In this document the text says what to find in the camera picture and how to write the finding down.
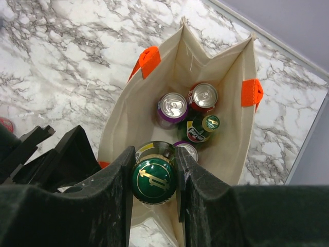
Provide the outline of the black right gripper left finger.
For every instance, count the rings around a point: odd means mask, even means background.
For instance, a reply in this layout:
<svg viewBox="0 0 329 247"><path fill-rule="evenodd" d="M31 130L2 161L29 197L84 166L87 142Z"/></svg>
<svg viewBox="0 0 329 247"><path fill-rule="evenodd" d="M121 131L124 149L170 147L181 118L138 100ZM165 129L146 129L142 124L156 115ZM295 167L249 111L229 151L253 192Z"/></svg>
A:
<svg viewBox="0 0 329 247"><path fill-rule="evenodd" d="M1 186L1 246L128 246L135 148L64 193Z"/></svg>

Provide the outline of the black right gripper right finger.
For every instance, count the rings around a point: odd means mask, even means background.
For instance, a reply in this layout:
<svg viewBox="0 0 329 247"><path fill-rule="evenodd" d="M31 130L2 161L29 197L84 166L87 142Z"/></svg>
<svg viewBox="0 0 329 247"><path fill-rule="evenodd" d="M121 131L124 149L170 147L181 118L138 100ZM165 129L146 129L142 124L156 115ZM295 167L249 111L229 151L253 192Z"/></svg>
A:
<svg viewBox="0 0 329 247"><path fill-rule="evenodd" d="M176 148L185 246L328 246L327 186L230 186Z"/></svg>

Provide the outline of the purple soda can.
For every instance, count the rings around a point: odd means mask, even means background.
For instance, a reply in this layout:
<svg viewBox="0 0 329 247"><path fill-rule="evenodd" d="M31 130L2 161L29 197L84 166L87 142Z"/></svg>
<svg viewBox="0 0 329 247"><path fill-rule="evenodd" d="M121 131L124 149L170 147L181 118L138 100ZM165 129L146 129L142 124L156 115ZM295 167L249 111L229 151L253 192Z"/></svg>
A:
<svg viewBox="0 0 329 247"><path fill-rule="evenodd" d="M157 120L164 129L173 129L188 116L188 104L184 96L170 92L157 103Z"/></svg>
<svg viewBox="0 0 329 247"><path fill-rule="evenodd" d="M186 141L178 141L173 144L174 147L182 147L185 148L188 153L194 158L196 162L198 162L198 152L197 149L190 144L189 142Z"/></svg>

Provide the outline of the green glass bottle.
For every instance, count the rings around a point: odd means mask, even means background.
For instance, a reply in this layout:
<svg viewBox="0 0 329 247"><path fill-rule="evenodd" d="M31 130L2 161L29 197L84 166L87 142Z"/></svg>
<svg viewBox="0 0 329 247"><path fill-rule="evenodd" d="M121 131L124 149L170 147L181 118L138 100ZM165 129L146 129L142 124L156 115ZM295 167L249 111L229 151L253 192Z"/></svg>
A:
<svg viewBox="0 0 329 247"><path fill-rule="evenodd" d="M213 136L220 124L220 119L215 115L190 116L178 125L177 137L198 148Z"/></svg>
<svg viewBox="0 0 329 247"><path fill-rule="evenodd" d="M151 205L164 204L175 193L177 175L175 148L163 141L151 141L137 148L131 172L134 196Z"/></svg>

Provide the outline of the beige canvas tote bag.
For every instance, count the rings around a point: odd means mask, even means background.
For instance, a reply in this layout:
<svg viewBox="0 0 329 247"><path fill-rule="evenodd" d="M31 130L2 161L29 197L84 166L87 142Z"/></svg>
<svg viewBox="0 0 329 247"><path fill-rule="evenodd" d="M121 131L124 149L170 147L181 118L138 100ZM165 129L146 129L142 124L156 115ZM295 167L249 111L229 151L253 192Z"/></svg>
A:
<svg viewBox="0 0 329 247"><path fill-rule="evenodd" d="M189 142L200 165L236 185L262 97L254 36L210 57L181 19L176 33L139 56L105 125L98 161L112 162L128 146L140 154L157 150L158 141Z"/></svg>

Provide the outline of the red soda can front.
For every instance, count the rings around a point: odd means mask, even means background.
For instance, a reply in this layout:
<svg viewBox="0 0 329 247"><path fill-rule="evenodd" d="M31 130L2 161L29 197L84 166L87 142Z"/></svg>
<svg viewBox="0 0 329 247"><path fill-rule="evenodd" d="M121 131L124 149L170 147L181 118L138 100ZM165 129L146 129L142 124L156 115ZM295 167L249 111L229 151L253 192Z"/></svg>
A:
<svg viewBox="0 0 329 247"><path fill-rule="evenodd" d="M12 121L8 120L7 118L0 117L0 122L4 125L10 132L14 133L14 124Z"/></svg>

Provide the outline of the red soda can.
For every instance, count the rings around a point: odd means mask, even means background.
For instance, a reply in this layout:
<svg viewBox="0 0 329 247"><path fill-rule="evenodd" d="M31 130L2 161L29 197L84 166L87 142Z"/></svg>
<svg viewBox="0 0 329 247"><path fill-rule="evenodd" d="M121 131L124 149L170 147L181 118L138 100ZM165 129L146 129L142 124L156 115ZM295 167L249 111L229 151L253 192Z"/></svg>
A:
<svg viewBox="0 0 329 247"><path fill-rule="evenodd" d="M187 95L189 108L200 113L211 112L215 108L217 100L217 90L214 86L205 82L193 85Z"/></svg>
<svg viewBox="0 0 329 247"><path fill-rule="evenodd" d="M0 122L4 125L10 132L14 133L14 124L12 121L8 120L7 118L0 117Z"/></svg>

